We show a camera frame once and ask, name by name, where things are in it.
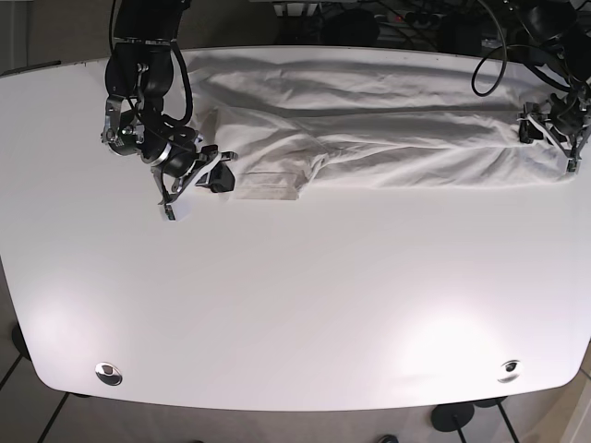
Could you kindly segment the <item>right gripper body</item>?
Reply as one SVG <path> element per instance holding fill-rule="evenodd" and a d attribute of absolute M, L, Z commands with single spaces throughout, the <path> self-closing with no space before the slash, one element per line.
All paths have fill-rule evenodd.
<path fill-rule="evenodd" d="M 228 166 L 237 159 L 216 145 L 198 148 L 199 132 L 189 126 L 150 129 L 132 109 L 123 111 L 123 102 L 120 96 L 107 98 L 102 143 L 118 156 L 138 155 L 150 167 L 160 205 L 177 201 L 218 163 Z"/>

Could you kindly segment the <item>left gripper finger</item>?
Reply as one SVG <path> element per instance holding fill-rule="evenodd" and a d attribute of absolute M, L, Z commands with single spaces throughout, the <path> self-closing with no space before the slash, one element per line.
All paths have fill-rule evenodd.
<path fill-rule="evenodd" d="M 569 157 L 566 164 L 567 174 L 578 174 L 581 159 L 579 157 Z"/>
<path fill-rule="evenodd" d="M 532 144 L 538 140 L 538 129 L 529 120 L 521 120 L 518 135 L 521 143 Z"/>

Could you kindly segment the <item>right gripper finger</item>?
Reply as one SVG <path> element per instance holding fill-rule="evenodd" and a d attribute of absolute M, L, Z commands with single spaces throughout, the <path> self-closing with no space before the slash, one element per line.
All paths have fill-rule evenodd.
<path fill-rule="evenodd" d="M 218 163 L 196 182 L 196 187 L 207 188 L 215 194 L 233 192 L 235 176 L 225 163 Z"/>
<path fill-rule="evenodd" d="M 165 222 L 180 222 L 189 215 L 189 203 L 183 199 L 164 203 L 161 205 L 161 214 Z"/>

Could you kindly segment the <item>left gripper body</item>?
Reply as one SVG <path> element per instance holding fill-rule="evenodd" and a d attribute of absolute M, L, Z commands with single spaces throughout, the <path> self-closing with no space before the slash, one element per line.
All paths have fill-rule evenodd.
<path fill-rule="evenodd" d="M 590 138 L 590 88 L 569 91 L 564 97 L 552 93 L 542 103 L 526 102 L 518 122 L 529 120 L 538 129 L 538 140 L 546 140 L 566 159 L 579 157 Z"/>

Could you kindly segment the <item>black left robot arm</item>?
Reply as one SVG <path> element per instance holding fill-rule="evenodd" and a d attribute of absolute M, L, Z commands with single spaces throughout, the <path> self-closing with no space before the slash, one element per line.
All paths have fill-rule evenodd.
<path fill-rule="evenodd" d="M 575 174 L 590 138 L 590 36 L 569 1 L 509 1 L 507 6 L 531 41 L 514 45 L 520 62 L 562 92 L 524 104 L 520 141 L 546 140 L 564 155 L 566 173 Z"/>

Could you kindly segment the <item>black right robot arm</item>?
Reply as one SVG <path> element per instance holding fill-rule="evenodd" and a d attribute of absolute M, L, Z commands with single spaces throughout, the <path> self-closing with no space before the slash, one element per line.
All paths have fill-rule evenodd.
<path fill-rule="evenodd" d="M 235 188 L 232 151 L 200 146 L 187 64 L 177 43 L 188 1 L 114 1 L 105 68 L 108 93 L 102 142 L 118 156 L 137 155 L 151 169 L 168 221 L 189 187 Z"/>

